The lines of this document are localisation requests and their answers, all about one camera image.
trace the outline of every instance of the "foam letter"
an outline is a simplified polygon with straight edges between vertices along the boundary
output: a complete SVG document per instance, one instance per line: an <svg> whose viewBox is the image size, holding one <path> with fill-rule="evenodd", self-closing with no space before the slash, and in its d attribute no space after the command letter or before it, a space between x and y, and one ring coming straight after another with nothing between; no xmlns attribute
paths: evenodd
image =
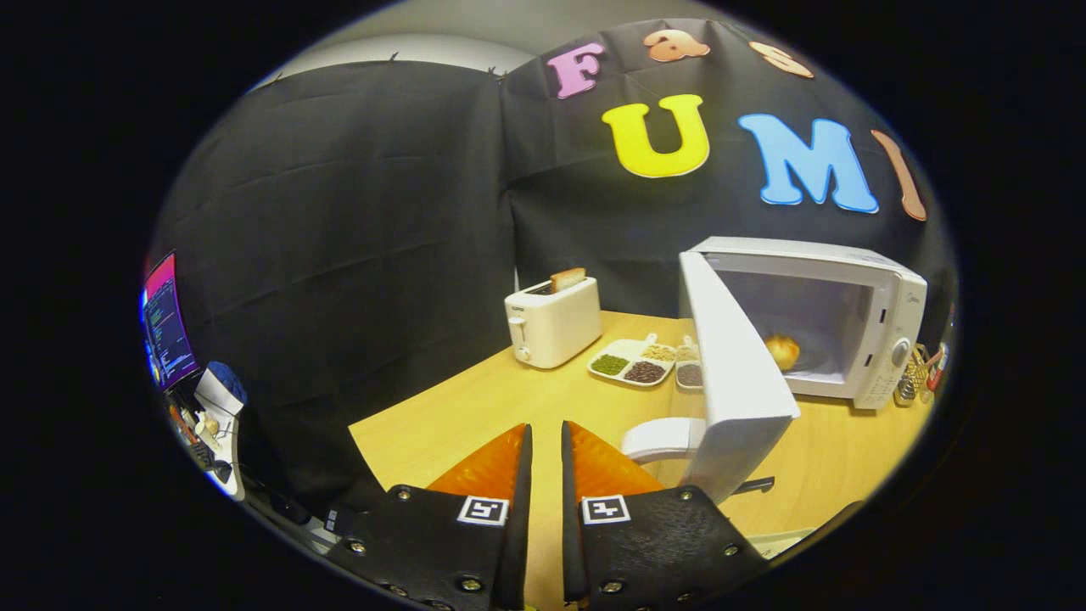
<svg viewBox="0 0 1086 611"><path fill-rule="evenodd" d="M585 78L583 73L595 74L599 72L599 61L595 55L604 52L603 44L590 42L584 47L578 47L572 51L551 58L546 65L558 73L558 99L565 100L570 96L583 93L596 86L596 81ZM588 55L581 61L577 58Z"/></svg>
<svg viewBox="0 0 1086 611"><path fill-rule="evenodd" d="M798 74L799 76L805 76L807 78L815 77L815 75L811 74L811 71L807 69L806 66L796 60L793 60L792 55L785 53L776 47L770 47L769 44L752 41L750 48L761 53L767 62L775 65L784 72L791 72L792 74Z"/></svg>
<svg viewBox="0 0 1086 611"><path fill-rule="evenodd" d="M709 46L703 44L693 36L681 29L661 29L645 37L643 41L648 49L648 56L658 62L673 62L683 58L699 58L709 52Z"/></svg>
<svg viewBox="0 0 1086 611"><path fill-rule="evenodd" d="M626 104L614 107L603 115L604 123L611 126L618 161L632 174L646 178L689 174L709 158L709 136L706 135L702 115L697 112L702 98L683 93L664 98L659 104L661 109L670 110L674 115L682 145L670 153L658 153L653 150L644 119L648 114L648 106Z"/></svg>
<svg viewBox="0 0 1086 611"><path fill-rule="evenodd" d="M924 202L920 201L920 193L917 192L917 184L912 181L912 174L909 173L909 166L905 164L905 157L901 156L901 149L898 148L897 142L892 140L889 136L877 129L872 129L871 135L886 149L889 162L894 165L897 181L901 184L901 207L905 208L905 213L917 220L926 220L927 209L924 208Z"/></svg>
<svg viewBox="0 0 1086 611"><path fill-rule="evenodd" d="M830 174L837 178L833 201L845 209L879 212L879 201L868 189L863 169L849 143L848 129L833 120L817 118L808 147L795 131L771 114L741 116L738 124L754 133L766 164L766 187L761 199L767 203L795 205L804 193L792 183L788 167L796 173L811 198L822 203L830 188Z"/></svg>

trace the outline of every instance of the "blue letter m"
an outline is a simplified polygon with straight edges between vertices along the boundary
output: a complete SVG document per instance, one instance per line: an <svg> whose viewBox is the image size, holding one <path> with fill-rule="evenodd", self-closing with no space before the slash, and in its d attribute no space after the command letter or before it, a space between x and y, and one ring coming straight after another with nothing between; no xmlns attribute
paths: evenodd
<svg viewBox="0 0 1086 611"><path fill-rule="evenodd" d="M837 178L833 201L845 209L879 212L879 202L868 189L863 169L849 143L848 129L825 118L815 119L811 127L811 145L808 147L795 131L771 114L748 114L740 117L740 127L754 133L766 163L766 187L761 199L767 203L795 205L804 193L792 183L788 167L796 173L804 187L818 203L825 201L830 189L830 174Z"/></svg>

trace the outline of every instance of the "monitor screen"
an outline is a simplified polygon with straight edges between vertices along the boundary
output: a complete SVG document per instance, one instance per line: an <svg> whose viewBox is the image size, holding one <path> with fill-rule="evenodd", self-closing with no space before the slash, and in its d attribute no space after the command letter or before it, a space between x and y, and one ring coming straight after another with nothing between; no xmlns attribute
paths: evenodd
<svg viewBox="0 0 1086 611"><path fill-rule="evenodd" d="M175 255L169 253L143 283L141 316L150 347L148 357L151 373L163 389L199 369L181 322L174 265Z"/></svg>

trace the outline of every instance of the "screen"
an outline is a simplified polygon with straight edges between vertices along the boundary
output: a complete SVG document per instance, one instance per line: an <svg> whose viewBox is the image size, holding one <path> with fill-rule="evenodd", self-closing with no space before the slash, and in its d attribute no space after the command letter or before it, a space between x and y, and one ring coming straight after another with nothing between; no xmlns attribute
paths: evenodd
<svg viewBox="0 0 1086 611"><path fill-rule="evenodd" d="M151 271L143 284L144 304L140 309L151 373L163 389L172 387L199 367L181 322L174 265L171 253Z"/></svg>
<svg viewBox="0 0 1086 611"><path fill-rule="evenodd" d="M788 378L843 383L868 322L870 285L747 271L717 273L762 340L785 335L799 346Z"/></svg>

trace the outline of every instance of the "microwave control knob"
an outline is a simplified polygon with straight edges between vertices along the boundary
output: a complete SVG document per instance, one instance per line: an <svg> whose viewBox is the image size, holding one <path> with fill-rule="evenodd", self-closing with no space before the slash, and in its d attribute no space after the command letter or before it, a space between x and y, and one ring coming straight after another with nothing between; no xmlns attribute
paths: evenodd
<svg viewBox="0 0 1086 611"><path fill-rule="evenodd" d="M909 355L909 349L912 348L912 343L906 339L897 341L894 345L894 352L891 353L889 360L894 364L895 368L899 368L905 365L905 358Z"/></svg>

